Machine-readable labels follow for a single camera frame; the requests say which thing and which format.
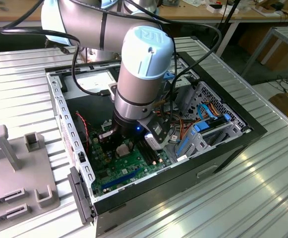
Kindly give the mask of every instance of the gray plastic holder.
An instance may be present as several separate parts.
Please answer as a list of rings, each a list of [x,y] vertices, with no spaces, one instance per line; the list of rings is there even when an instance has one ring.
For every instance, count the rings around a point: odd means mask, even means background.
[[[0,231],[60,205],[44,137],[7,139],[0,125]]]

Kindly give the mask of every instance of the red wire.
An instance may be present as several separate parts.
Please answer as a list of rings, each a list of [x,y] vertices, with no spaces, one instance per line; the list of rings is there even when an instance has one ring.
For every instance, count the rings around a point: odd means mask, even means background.
[[[86,125],[86,120],[79,114],[79,113],[75,113],[76,115],[78,115],[81,120],[83,121],[84,124],[84,128],[85,128],[85,133],[86,133],[86,153],[88,153],[88,148],[89,148],[89,132],[88,132],[88,127]]]

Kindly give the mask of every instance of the open computer tower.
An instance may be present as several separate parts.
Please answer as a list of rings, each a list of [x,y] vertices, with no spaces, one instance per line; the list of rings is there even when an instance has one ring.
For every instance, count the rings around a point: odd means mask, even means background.
[[[179,72],[194,63],[185,52],[178,53],[177,59]],[[80,64],[76,76],[85,89],[99,91],[116,83],[119,67],[118,60]],[[169,73],[173,71],[172,62]],[[144,143],[130,151],[132,142],[127,139],[119,150],[110,151],[99,142],[98,135],[110,128],[114,110],[111,98],[80,91],[70,66],[49,68],[46,74],[54,113],[73,165],[68,175],[72,192],[82,222],[96,226],[97,236],[221,171],[266,133],[197,65],[176,83],[174,112],[185,121],[209,122],[204,119],[205,108],[199,108],[208,104],[224,120],[221,124],[214,121],[214,126],[203,132],[200,127],[191,127],[181,141],[182,134],[174,126],[169,144],[161,151],[152,152]],[[160,99],[169,90],[170,81],[163,81]]]

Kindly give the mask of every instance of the connector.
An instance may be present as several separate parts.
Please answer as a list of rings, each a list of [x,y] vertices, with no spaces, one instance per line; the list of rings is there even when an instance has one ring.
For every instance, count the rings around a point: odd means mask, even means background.
[[[105,96],[109,96],[111,95],[109,89],[105,89],[105,90],[101,90],[100,92],[98,92],[99,96],[105,97]]]

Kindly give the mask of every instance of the green circuit board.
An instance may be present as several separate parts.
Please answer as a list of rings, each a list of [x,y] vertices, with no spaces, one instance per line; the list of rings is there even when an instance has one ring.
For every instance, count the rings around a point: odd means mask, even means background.
[[[136,146],[132,152],[120,158],[116,156],[115,151],[108,151],[105,153],[101,148],[100,142],[96,138],[96,134],[96,131],[93,131],[90,134],[90,138],[93,138],[92,154],[91,156],[88,156],[96,178],[92,183],[92,190],[95,196],[101,196],[171,165],[165,152],[156,152],[159,160],[155,165],[147,165]],[[127,175],[131,176],[131,178],[103,189],[103,185],[108,182]]]

